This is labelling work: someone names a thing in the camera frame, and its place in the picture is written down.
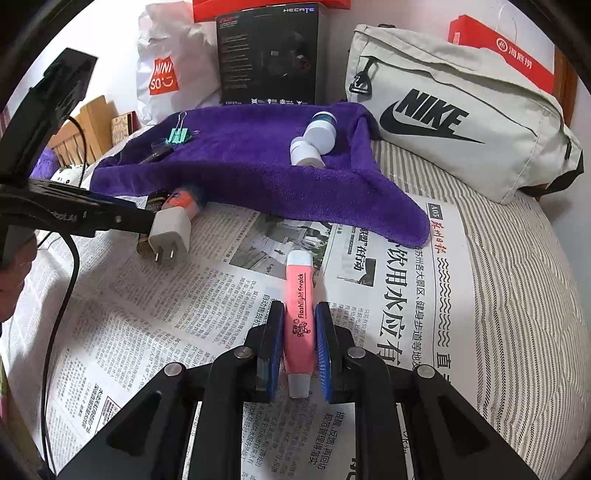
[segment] red box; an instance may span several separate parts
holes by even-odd
[[[551,95],[554,93],[552,72],[511,40],[468,15],[462,15],[450,23],[447,40],[456,45],[488,48],[500,53],[509,65],[528,77],[539,88]]]
[[[247,8],[266,5],[299,4],[302,0],[193,0],[193,18],[196,22],[215,20],[218,15],[231,14]],[[323,0],[329,8],[351,8],[351,0]]]

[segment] wooden headboard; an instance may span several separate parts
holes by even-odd
[[[111,120],[116,116],[115,105],[112,102],[107,103],[101,95],[83,105],[75,117],[88,143],[89,165],[113,147]],[[72,122],[66,122],[60,131],[50,138],[47,146],[55,152],[63,167],[82,165],[84,162],[82,136]]]

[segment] white jar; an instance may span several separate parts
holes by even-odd
[[[320,155],[326,155],[335,147],[336,118],[330,112],[318,112],[306,128],[304,138],[316,147]]]
[[[294,167],[326,168],[320,153],[304,137],[296,137],[290,145],[291,164]]]

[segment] nike swoosh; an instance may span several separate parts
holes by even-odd
[[[484,142],[480,142],[478,140],[474,140],[468,137],[461,137],[460,135],[456,135],[453,133],[448,133],[440,130],[436,130],[434,128],[429,127],[419,127],[417,125],[409,125],[399,122],[394,118],[394,107],[398,102],[392,104],[379,119],[379,124],[382,126],[384,130],[390,132],[394,135],[416,135],[419,137],[439,137],[439,138],[451,138],[453,140],[463,140],[466,142],[474,142],[480,143],[484,145]]]

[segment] newspaper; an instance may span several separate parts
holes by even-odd
[[[421,249],[352,226],[217,203],[194,221],[190,254],[175,264],[141,258],[132,233],[76,238],[80,276],[56,340],[48,401],[57,469],[164,365],[212,362],[264,323],[271,301],[283,299],[292,249],[312,253],[315,300],[330,303],[358,345],[398,367],[433,365],[475,405],[474,288],[462,220],[453,205],[413,199],[431,224]],[[73,265],[57,235],[47,245],[0,342],[38,447],[43,357]],[[282,374],[276,400],[247,404],[243,422],[244,480],[355,475],[354,407],[326,404],[316,376],[310,398],[291,401]]]

